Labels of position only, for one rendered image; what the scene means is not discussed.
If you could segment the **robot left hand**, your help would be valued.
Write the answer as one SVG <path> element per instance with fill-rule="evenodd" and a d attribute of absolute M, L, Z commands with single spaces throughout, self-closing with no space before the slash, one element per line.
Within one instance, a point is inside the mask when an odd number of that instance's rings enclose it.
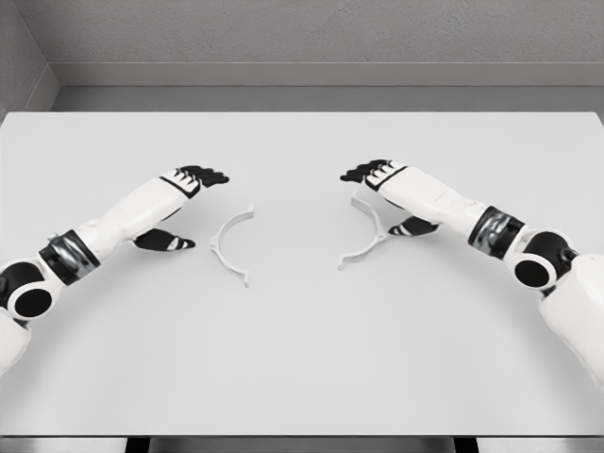
<path fill-rule="evenodd" d="M 116 227 L 122 241 L 132 241 L 140 249 L 171 252 L 194 248 L 194 241 L 159 229 L 158 224 L 200 192 L 228 182 L 228 176 L 212 168 L 178 167 L 143 183 L 110 209 L 102 222 Z"/>

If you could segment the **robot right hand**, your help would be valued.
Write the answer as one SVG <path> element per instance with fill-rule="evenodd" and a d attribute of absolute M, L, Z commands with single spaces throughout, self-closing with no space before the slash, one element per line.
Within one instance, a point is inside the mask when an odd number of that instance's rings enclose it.
<path fill-rule="evenodd" d="M 360 164 L 346 171 L 340 180 L 364 184 L 410 215 L 389 228 L 395 236 L 421 236 L 443 225 L 468 239 L 477 222 L 459 193 L 421 170 L 394 160 Z"/>

